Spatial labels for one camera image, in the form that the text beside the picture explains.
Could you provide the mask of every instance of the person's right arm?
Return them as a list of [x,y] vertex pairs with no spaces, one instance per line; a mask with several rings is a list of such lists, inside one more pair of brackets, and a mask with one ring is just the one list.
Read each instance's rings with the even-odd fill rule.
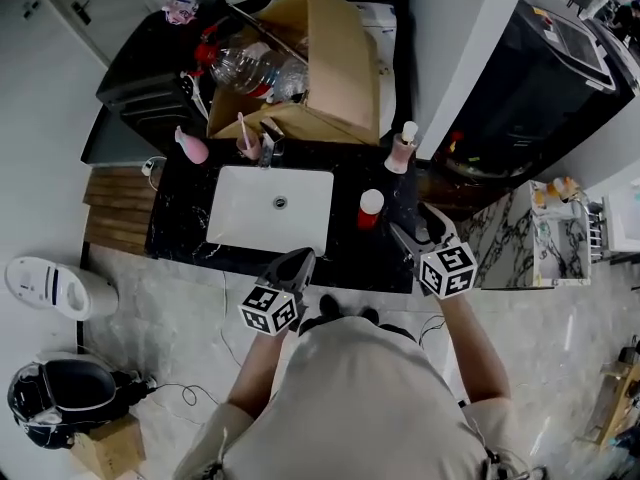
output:
[[463,295],[438,300],[471,403],[510,398],[507,373]]

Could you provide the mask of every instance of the sink drain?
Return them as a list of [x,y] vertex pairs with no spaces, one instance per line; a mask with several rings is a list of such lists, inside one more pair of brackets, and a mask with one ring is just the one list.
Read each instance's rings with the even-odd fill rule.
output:
[[273,207],[276,210],[284,210],[287,207],[287,198],[284,196],[278,196],[273,200]]

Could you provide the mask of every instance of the door handle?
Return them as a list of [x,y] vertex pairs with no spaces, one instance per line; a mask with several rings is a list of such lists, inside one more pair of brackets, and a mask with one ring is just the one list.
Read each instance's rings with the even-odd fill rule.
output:
[[78,1],[71,4],[71,9],[73,9],[73,12],[78,15],[78,18],[80,18],[85,25],[91,23],[91,17],[87,14],[87,11],[85,11],[87,5],[89,5],[89,0],[87,0],[84,5],[80,5]]

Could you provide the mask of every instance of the red cup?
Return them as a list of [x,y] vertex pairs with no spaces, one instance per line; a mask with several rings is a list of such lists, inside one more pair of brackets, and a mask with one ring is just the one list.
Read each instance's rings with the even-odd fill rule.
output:
[[380,211],[384,206],[384,196],[379,190],[367,190],[360,197],[358,210],[358,229],[368,231],[378,222]]

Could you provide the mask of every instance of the toothbrush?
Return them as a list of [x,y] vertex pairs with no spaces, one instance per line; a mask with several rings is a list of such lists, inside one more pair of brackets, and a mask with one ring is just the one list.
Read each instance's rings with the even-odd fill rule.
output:
[[242,112],[238,112],[238,121],[240,121],[240,126],[242,126],[242,136],[244,137],[244,143],[247,146],[247,151],[251,149],[251,145],[249,144],[249,135],[247,134],[247,127],[244,124],[244,116]]

